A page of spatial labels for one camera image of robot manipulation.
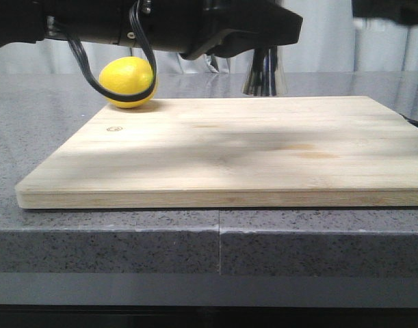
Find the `cutting board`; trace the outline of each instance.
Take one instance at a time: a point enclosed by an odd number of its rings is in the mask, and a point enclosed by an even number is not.
[[[107,105],[16,194],[23,208],[418,206],[418,128],[367,97]]]

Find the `speckled stone surface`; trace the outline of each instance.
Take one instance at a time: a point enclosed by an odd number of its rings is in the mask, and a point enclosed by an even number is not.
[[[156,97],[240,97],[243,80],[164,75]],[[287,81],[288,96],[365,95],[418,120],[418,72]],[[0,272],[418,277],[418,208],[21,210],[14,185],[104,104],[81,75],[0,75]]]
[[[222,211],[221,274],[418,277],[418,210]]]

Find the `lemon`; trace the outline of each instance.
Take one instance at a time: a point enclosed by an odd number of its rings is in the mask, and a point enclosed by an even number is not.
[[[119,94],[137,94],[149,87],[153,80],[151,65],[139,57],[123,57],[112,61],[99,75],[99,83],[110,91]],[[157,82],[153,92],[145,99],[125,102],[107,98],[109,102],[120,108],[133,108],[150,100],[157,91]]]

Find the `white backdrop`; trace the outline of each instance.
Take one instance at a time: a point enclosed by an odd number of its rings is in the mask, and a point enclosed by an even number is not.
[[[418,26],[401,27],[382,20],[352,19],[350,0],[285,0],[284,6],[304,18],[298,44],[284,46],[286,72],[351,72],[353,70],[418,70]],[[85,43],[92,71],[98,73],[113,59],[129,55],[121,46]],[[135,55],[142,56],[139,49]],[[202,56],[185,61],[176,53],[156,52],[159,72],[245,72],[251,54],[232,59]],[[9,44],[0,49],[0,73],[79,72],[66,42]]]

